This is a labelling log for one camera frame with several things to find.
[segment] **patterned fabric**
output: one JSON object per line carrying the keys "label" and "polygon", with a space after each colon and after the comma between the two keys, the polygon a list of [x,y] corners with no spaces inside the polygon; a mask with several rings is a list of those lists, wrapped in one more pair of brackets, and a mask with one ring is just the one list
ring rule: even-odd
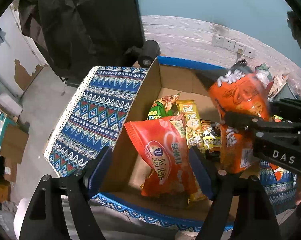
{"label": "patterned fabric", "polygon": [[267,161],[260,161],[260,181],[273,206],[276,215],[295,207],[297,175],[283,170],[281,179],[277,180]]}
{"label": "patterned fabric", "polygon": [[49,162],[60,176],[83,169],[104,146],[115,146],[147,71],[134,67],[96,68],[49,154]]}
{"label": "patterned fabric", "polygon": [[[109,197],[109,195],[110,194],[108,193],[99,193],[97,196],[93,197],[93,199],[105,207],[114,209],[122,214],[136,218],[149,224],[190,232],[199,232],[202,228],[202,221],[172,218],[168,216],[159,215],[158,213],[152,211],[150,211],[150,214],[145,213],[142,210],[132,209],[123,204],[120,204],[113,200],[114,197]],[[225,226],[225,231],[230,231],[232,229],[232,224],[227,224]]]}

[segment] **wall socket panel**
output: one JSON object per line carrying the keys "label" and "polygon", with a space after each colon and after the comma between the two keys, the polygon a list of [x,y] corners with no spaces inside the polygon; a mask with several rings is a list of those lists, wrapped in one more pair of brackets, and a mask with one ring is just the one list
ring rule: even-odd
{"label": "wall socket panel", "polygon": [[223,48],[234,50],[236,41],[231,40],[229,38],[224,38]]}
{"label": "wall socket panel", "polygon": [[231,40],[227,37],[219,36],[219,35],[213,35],[212,38],[212,45],[229,49],[231,51],[234,51],[236,53],[240,53],[244,56],[254,58],[256,54],[256,49],[247,46],[239,41]]}
{"label": "wall socket panel", "polygon": [[217,47],[222,47],[224,43],[224,37],[214,35],[212,39],[212,44]]}
{"label": "wall socket panel", "polygon": [[235,43],[234,51],[236,53],[244,54],[245,50],[246,50],[246,45],[244,45],[243,43],[240,43],[238,41]]}
{"label": "wall socket panel", "polygon": [[246,46],[246,49],[243,52],[243,54],[244,54],[244,56],[253,58],[253,57],[255,57],[255,52],[256,52],[256,49],[254,49],[252,47],[249,47],[249,46]]}

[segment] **lace trim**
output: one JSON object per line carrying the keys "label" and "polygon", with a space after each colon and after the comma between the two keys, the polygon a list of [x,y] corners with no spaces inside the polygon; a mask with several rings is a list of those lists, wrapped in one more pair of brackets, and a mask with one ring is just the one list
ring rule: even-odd
{"label": "lace trim", "polygon": [[72,99],[70,100],[70,102],[68,103],[66,109],[64,110],[62,116],[60,117],[58,123],[56,124],[56,127],[54,129],[54,131],[52,132],[51,137],[49,138],[48,144],[47,144],[47,148],[44,152],[44,157],[46,158],[46,160],[50,163],[49,161],[49,155],[52,151],[52,148],[54,146],[55,141],[57,140],[60,132],[62,131],[64,125],[66,124],[66,122],[68,121],[70,115],[72,114],[76,104],[78,103],[78,101],[80,100],[80,98],[82,97],[85,89],[87,88],[87,86],[89,85],[89,83],[91,82],[91,80],[93,79],[96,71],[98,70],[99,66],[93,67],[90,72],[87,74],[87,76],[84,78],[84,80],[81,82],[81,84],[79,85],[79,87],[77,88],[75,94],[73,95]]}

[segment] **black curtain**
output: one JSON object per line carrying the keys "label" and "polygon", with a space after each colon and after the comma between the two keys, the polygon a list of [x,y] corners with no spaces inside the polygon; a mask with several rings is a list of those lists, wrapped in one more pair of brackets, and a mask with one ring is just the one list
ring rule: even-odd
{"label": "black curtain", "polygon": [[129,66],[142,47],[136,0],[20,0],[22,33],[59,77],[81,81],[96,65]]}

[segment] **concrete floor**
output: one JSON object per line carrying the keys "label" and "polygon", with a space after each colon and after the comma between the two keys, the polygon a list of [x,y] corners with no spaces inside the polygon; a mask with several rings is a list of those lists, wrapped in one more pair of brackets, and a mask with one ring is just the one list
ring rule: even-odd
{"label": "concrete floor", "polygon": [[18,204],[22,198],[31,197],[43,175],[57,177],[44,159],[45,145],[75,91],[76,88],[65,86],[50,67],[45,67],[26,90],[20,120],[30,124],[29,139],[22,164],[17,167],[11,201]]}

